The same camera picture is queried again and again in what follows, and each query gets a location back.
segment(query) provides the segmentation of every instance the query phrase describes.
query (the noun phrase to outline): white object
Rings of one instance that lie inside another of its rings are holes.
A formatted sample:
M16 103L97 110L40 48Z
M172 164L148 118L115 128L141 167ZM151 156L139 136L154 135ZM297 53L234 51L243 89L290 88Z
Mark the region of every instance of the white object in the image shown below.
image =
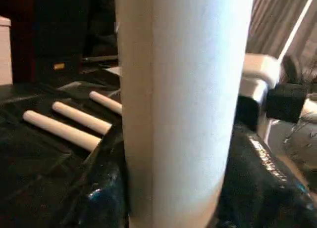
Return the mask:
M118 0L131 228L205 228L224 177L253 0Z
M70 118L81 125L86 126L87 128L90 128L94 130L97 133L100 133L102 135L107 134L109 129L111 128L111 124L108 122L105 122L99 118L95 118L87 113L84 113L78 109L75 109L73 107L70 107L66 104L63 104L61 102L55 102L52 105L52 109L55 112L58 112L62 115L64 115L67 118Z
M90 99L93 101L103 105L104 107L110 109L111 111L122 114L122 104L118 103L117 101L114 101L111 98L108 98L100 93L97 93L95 91L91 91L89 94Z
M23 114L23 119L90 152L97 147L101 140L98 137L31 110Z
M10 26L11 21L0 16L0 85L12 84Z
M279 82L281 66L279 61L269 55L246 54L243 63L243 77L264 80L269 89Z

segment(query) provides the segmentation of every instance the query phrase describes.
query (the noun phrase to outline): cardboard tube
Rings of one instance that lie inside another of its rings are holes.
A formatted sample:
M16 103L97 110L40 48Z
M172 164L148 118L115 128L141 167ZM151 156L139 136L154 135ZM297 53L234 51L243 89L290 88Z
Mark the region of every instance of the cardboard tube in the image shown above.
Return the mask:
M98 137L90 135L86 132L83 132L31 110L24 112L23 119L26 122L33 124L34 126L48 131L67 141L70 141L71 143L80 146L88 150L89 152L93 151L101 140Z
M117 101L114 101L111 98L108 98L100 93L97 93L95 91L91 91L89 94L90 99L93 101L103 105L104 107L110 109L111 111L122 115L122 104L118 103Z
M58 112L64 115L65 117L70 118L80 123L81 125L84 125L87 128L90 128L94 130L95 132L100 133L102 135L107 134L107 132L111 128L110 123L105 122L99 118L95 118L87 113L84 113L78 109L72 108L61 102L55 102L52 105L52 109L55 112Z
M252 3L116 3L131 228L205 228L212 217Z

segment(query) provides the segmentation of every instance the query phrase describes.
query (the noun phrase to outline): curtain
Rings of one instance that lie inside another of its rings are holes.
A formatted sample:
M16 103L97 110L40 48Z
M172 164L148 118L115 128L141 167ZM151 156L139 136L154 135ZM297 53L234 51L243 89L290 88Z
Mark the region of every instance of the curtain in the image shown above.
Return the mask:
M279 57L307 0L254 0L248 53Z

